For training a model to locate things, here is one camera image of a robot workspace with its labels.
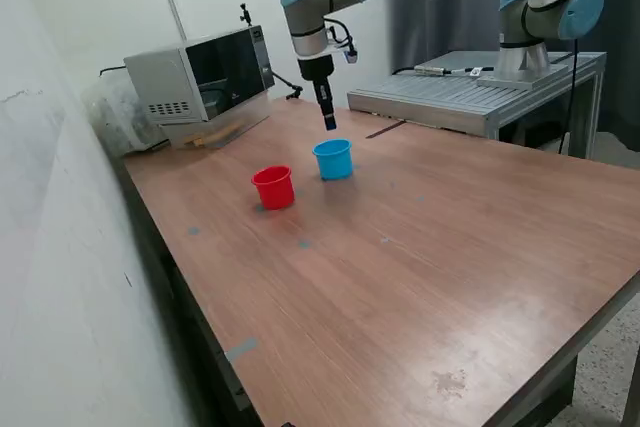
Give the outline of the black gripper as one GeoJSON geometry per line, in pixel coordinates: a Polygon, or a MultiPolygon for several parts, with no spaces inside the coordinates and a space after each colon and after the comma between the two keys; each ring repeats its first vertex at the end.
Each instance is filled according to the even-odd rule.
{"type": "Polygon", "coordinates": [[[334,62],[331,55],[311,59],[299,59],[298,66],[304,80],[313,82],[316,101],[321,108],[325,128],[336,129],[333,97],[330,85],[326,80],[334,72],[334,62]]]}

